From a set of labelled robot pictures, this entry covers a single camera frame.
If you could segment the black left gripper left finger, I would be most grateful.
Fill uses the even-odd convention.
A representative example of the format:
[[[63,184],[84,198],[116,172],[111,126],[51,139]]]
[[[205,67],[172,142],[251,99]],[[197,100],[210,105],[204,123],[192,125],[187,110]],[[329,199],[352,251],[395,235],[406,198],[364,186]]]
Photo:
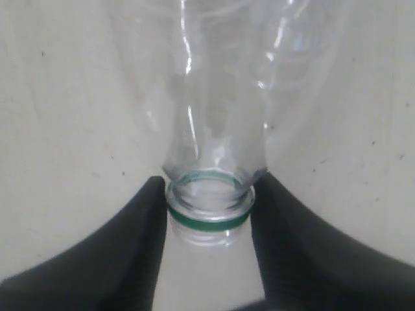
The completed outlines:
[[[152,176],[108,222],[1,282],[2,310],[152,310],[166,239],[165,182]]]

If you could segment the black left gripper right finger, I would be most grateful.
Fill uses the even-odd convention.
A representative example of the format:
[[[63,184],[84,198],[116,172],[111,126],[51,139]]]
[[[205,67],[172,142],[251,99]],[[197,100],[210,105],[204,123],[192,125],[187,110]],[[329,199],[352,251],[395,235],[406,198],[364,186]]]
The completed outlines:
[[[413,310],[414,266],[317,216],[272,174],[250,223],[265,296],[245,310]]]

